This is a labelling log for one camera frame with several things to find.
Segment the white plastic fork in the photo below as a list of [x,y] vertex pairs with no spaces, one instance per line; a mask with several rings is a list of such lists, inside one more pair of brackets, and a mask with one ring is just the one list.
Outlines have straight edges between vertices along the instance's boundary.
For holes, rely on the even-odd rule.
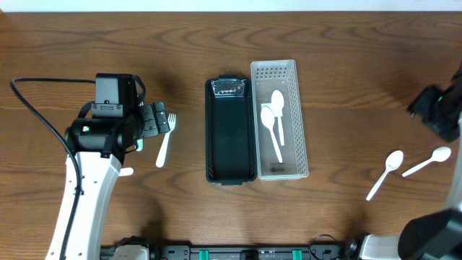
[[160,147],[159,154],[158,154],[157,159],[156,159],[155,165],[158,168],[162,168],[164,166],[164,164],[165,164],[166,157],[167,157],[168,143],[169,143],[169,140],[170,140],[170,135],[173,132],[173,130],[175,129],[175,125],[176,125],[176,115],[174,113],[170,113],[168,118],[167,118],[167,122],[168,122],[170,130],[164,136],[164,139],[162,141],[162,145]]

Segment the pale green plastic fork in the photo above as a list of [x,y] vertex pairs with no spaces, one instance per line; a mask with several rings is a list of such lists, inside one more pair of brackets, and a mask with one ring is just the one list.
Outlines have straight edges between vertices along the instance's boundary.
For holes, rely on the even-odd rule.
[[138,139],[136,141],[136,151],[141,152],[144,149],[144,140],[143,139]]

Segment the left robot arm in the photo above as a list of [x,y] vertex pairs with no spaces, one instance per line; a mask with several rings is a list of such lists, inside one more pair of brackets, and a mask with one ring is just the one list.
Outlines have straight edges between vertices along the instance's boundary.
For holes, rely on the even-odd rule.
[[145,104],[137,75],[99,73],[95,100],[66,130],[66,185],[47,259],[98,259],[113,187],[129,147],[166,134],[165,106]]

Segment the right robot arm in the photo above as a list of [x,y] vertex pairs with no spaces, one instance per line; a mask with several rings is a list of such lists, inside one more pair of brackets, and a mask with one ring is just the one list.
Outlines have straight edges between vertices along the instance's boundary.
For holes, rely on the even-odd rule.
[[[435,136],[461,141],[461,67],[447,88],[426,86],[406,112],[418,116]],[[461,151],[456,153],[443,206],[409,220],[398,235],[364,234],[344,247],[345,259],[461,259]]]

